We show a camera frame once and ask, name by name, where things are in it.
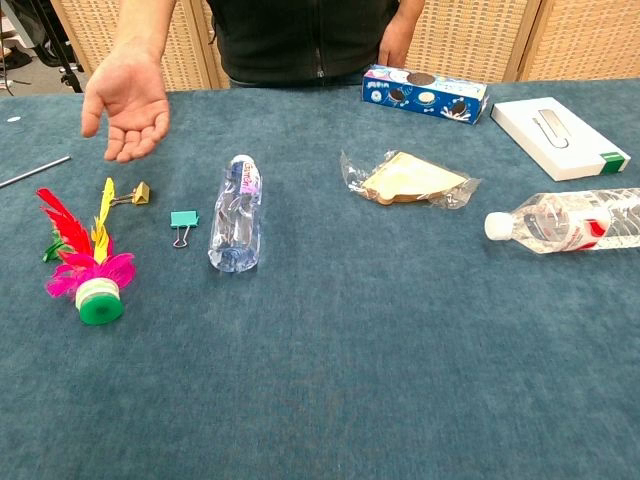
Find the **plastic wrap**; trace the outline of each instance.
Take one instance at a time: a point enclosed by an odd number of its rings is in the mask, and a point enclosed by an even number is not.
[[[357,168],[343,151],[342,177],[347,188],[382,205],[426,201],[440,208],[464,207],[480,184],[466,173],[399,151],[389,151],[373,171]]]

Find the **zipper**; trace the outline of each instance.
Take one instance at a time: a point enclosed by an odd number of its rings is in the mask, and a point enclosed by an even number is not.
[[[322,52],[320,51],[320,2],[321,0],[313,0],[313,42],[315,46],[316,76],[318,78],[324,77]]]

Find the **white bottle cap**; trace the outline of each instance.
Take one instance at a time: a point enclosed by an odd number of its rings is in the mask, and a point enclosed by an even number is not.
[[[238,162],[254,163],[253,158],[251,158],[249,155],[236,155],[235,157],[233,157],[233,160],[231,160],[231,164]]]
[[[504,212],[490,213],[484,221],[484,232],[489,240],[511,240],[513,216]]]

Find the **oreo box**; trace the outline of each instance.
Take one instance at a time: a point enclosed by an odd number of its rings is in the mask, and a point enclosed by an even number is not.
[[[474,124],[487,105],[487,86],[373,65],[362,81],[365,102]]]

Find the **hand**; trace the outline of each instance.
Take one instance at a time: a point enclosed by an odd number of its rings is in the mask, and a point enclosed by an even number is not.
[[[415,28],[415,20],[408,18],[401,12],[396,13],[382,36],[378,64],[389,67],[404,67]]]
[[[109,118],[105,160],[128,162],[149,154],[169,131],[169,101],[160,59],[139,46],[116,47],[87,84],[82,134],[92,137],[102,111]]]

